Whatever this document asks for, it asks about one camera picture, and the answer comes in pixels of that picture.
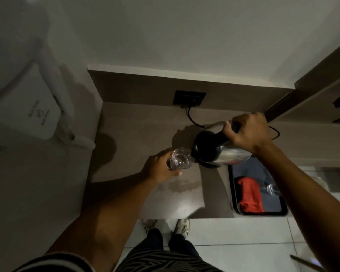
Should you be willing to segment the person's right hand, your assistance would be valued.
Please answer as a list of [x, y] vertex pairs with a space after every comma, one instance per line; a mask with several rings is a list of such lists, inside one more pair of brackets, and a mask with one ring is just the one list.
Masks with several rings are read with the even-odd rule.
[[254, 155], [264, 147], [273, 144], [267, 120], [259, 112], [241, 114], [225, 122], [230, 122], [233, 131], [237, 133], [237, 138], [232, 143]]

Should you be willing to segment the clear drinking glass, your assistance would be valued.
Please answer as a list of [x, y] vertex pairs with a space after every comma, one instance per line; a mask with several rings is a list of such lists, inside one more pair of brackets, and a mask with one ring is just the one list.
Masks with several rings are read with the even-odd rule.
[[267, 184], [266, 190], [270, 196], [282, 196], [282, 193], [275, 184]]
[[195, 163], [195, 159], [191, 156], [191, 150], [180, 147], [173, 149], [166, 164], [169, 170], [186, 170]]

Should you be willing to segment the steel kettle with black lid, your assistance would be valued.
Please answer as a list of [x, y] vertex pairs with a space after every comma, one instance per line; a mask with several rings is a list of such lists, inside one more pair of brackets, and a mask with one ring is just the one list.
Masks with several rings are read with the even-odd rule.
[[235, 146], [222, 133], [223, 121], [213, 123], [201, 130], [193, 141], [191, 156], [208, 163], [229, 166], [247, 161], [252, 154]]

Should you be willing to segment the person's right forearm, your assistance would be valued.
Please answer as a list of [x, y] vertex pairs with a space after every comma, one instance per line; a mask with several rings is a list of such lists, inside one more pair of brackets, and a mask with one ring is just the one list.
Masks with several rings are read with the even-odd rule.
[[340, 201], [272, 142], [256, 145], [254, 155], [271, 173], [315, 257], [328, 272], [340, 272]]

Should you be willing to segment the water puddle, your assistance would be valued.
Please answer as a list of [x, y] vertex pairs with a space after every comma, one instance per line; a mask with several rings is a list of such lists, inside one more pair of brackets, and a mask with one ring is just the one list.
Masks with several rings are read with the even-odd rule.
[[160, 184], [156, 190], [159, 192], [187, 193], [201, 186], [201, 181], [191, 182], [186, 179], [173, 178]]

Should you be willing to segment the person's right shoe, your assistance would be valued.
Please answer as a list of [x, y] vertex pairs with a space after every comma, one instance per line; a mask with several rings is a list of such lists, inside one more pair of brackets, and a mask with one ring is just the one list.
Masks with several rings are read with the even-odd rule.
[[187, 238], [190, 231], [190, 219], [178, 219], [173, 235], [181, 235], [185, 239]]

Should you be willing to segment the person's shoe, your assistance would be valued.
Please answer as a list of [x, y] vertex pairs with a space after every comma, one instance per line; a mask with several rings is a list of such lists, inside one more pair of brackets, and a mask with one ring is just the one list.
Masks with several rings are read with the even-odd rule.
[[144, 226], [146, 234], [148, 234], [151, 229], [158, 228], [158, 219], [143, 219], [142, 224]]
[[173, 235], [181, 235], [185, 239], [187, 238], [190, 231], [190, 219], [178, 219]]

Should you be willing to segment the person's left shoe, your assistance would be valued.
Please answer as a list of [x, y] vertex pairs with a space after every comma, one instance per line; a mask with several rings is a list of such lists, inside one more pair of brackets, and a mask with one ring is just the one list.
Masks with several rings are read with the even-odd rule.
[[143, 219], [142, 224], [144, 226], [146, 234], [148, 234], [151, 229], [158, 228], [158, 219]]

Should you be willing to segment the person's leg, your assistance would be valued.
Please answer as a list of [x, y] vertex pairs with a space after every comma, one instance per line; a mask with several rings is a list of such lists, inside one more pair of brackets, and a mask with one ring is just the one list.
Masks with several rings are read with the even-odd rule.
[[146, 246], [152, 250], [163, 250], [163, 235], [158, 228], [152, 228], [148, 231], [146, 237]]
[[201, 259], [194, 245], [181, 234], [173, 234], [168, 243], [170, 251]]

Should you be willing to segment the person's right leg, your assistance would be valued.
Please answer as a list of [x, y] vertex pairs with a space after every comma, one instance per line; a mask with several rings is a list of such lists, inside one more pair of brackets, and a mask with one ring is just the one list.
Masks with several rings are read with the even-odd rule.
[[201, 259], [194, 245], [181, 234], [173, 234], [168, 243], [170, 251]]

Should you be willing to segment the black white striped shirt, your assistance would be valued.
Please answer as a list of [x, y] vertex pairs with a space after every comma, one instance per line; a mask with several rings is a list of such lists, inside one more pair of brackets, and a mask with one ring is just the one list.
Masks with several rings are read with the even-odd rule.
[[[84, 258], [55, 252], [33, 259], [13, 272], [97, 272]], [[198, 257], [166, 250], [130, 252], [113, 272], [223, 272]]]

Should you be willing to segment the black serving tray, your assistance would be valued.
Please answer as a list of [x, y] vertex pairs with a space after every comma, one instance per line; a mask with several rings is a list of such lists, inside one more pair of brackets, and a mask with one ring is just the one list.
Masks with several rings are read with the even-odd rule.
[[[285, 216], [288, 207], [282, 196], [270, 196], [267, 193], [266, 185], [275, 184], [275, 181], [263, 164], [255, 157], [250, 157], [247, 161], [228, 166], [229, 182], [232, 195], [233, 210], [243, 216]], [[265, 212], [262, 214], [246, 213], [240, 209], [241, 187], [237, 181], [241, 177], [254, 178], [260, 185], [260, 192]]]

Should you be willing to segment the brown wooden shelf unit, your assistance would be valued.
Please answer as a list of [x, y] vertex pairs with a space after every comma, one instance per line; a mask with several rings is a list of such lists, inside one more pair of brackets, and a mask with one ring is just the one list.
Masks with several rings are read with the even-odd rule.
[[295, 82], [295, 89], [264, 112], [272, 122], [340, 83], [340, 46]]

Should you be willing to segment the thin dark rod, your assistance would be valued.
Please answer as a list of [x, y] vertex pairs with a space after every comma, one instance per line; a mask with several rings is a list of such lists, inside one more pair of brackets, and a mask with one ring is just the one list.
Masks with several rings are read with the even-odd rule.
[[299, 264], [302, 264], [310, 269], [313, 269], [314, 271], [317, 271], [317, 272], [326, 272], [325, 269], [323, 269], [321, 266], [319, 265], [316, 265], [316, 264], [313, 264], [309, 261], [306, 261], [302, 258], [299, 258], [297, 256], [294, 256], [294, 255], [290, 255], [290, 258], [296, 262], [298, 262]]

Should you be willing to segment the black wall socket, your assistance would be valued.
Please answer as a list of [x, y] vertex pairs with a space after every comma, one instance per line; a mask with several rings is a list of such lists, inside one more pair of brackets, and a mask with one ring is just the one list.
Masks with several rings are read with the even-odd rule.
[[206, 94], [206, 92], [176, 90], [172, 104], [187, 107], [200, 106]]

